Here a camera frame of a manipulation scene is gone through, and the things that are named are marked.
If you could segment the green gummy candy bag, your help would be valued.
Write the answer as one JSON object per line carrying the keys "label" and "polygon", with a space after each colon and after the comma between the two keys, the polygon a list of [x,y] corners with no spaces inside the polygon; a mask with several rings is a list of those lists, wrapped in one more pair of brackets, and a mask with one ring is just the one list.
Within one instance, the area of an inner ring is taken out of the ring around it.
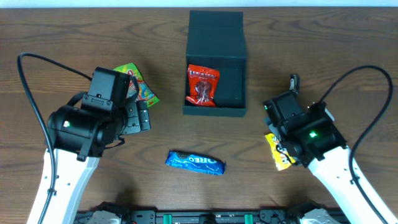
{"label": "green gummy candy bag", "polygon": [[149,88],[147,83],[144,81],[143,76],[139,69],[136,67],[134,63],[128,63],[125,65],[121,65],[114,69],[117,72],[126,73],[132,77],[136,78],[136,82],[138,84],[139,90],[136,90],[133,82],[130,81],[129,89],[127,91],[127,98],[134,96],[137,93],[136,100],[143,100],[147,102],[147,106],[151,107],[152,105],[159,102],[159,98],[156,94]]}

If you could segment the yellow Hacks candy bag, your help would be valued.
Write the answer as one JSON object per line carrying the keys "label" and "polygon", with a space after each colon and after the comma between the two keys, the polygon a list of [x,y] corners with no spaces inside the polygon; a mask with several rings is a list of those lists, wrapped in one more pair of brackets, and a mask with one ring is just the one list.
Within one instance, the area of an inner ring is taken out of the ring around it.
{"label": "yellow Hacks candy bag", "polygon": [[280,141],[273,133],[266,134],[265,139],[270,146],[271,154],[278,171],[286,170],[296,163],[296,160],[289,155],[287,150],[281,147]]}

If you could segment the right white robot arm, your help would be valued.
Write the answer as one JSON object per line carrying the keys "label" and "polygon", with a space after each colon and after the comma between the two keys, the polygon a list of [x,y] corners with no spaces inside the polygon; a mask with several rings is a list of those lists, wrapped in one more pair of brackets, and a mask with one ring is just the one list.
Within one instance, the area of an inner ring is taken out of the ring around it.
{"label": "right white robot arm", "polygon": [[304,112],[297,93],[264,102],[265,119],[282,160],[307,168],[333,196],[350,223],[397,223],[353,158],[325,103]]}

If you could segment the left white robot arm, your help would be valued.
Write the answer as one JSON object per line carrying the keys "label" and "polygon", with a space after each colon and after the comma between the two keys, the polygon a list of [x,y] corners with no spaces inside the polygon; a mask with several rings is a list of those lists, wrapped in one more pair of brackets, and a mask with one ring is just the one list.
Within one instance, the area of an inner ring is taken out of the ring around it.
{"label": "left white robot arm", "polygon": [[74,95],[44,125],[44,167],[29,223],[73,223],[105,150],[150,129],[147,106],[129,95],[136,78],[98,67],[87,92]]}

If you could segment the blue Oreo cookie pack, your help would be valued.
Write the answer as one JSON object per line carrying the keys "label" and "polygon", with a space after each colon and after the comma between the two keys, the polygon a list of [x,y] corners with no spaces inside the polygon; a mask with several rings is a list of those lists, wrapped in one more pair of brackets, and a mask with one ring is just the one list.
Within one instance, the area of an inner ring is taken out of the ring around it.
{"label": "blue Oreo cookie pack", "polygon": [[170,151],[165,164],[170,167],[210,175],[223,175],[226,167],[226,164],[218,159],[180,151]]}

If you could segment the red snack bag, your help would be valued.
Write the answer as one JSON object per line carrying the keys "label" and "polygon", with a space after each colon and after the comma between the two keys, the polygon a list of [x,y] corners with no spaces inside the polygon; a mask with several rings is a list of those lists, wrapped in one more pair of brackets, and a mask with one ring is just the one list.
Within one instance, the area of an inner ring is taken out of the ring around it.
{"label": "red snack bag", "polygon": [[190,94],[185,99],[195,106],[216,107],[214,97],[220,72],[190,64],[187,68],[187,78]]}

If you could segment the dark green open box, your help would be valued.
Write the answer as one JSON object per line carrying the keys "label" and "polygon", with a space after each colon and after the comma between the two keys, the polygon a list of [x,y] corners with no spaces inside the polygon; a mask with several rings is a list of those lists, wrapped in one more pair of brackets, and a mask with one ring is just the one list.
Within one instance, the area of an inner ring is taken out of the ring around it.
{"label": "dark green open box", "polygon": [[247,49],[242,12],[190,11],[186,65],[220,72],[215,107],[185,100],[185,115],[243,117],[247,111]]}

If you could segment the black mounting rail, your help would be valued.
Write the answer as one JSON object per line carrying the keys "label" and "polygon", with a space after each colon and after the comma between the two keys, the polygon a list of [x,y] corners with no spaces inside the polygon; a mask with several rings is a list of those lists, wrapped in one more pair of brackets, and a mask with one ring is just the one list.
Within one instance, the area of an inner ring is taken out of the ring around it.
{"label": "black mounting rail", "polygon": [[78,212],[73,223],[349,223],[341,210],[325,209],[307,202],[293,208],[258,210],[160,211],[153,208],[131,210],[103,202],[87,212]]}

